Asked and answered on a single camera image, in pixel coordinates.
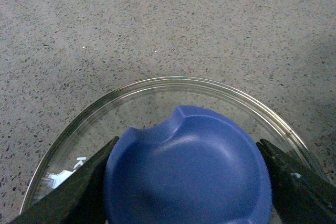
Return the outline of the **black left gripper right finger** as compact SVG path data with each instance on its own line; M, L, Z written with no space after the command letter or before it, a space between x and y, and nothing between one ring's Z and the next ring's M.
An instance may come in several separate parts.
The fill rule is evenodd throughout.
M272 202L282 223L335 223L335 186L262 138L257 146L272 186Z

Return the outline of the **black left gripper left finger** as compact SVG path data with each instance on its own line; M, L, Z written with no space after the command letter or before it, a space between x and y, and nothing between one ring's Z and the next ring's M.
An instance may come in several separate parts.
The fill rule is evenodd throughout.
M106 223L103 181L114 137L76 172L11 223Z

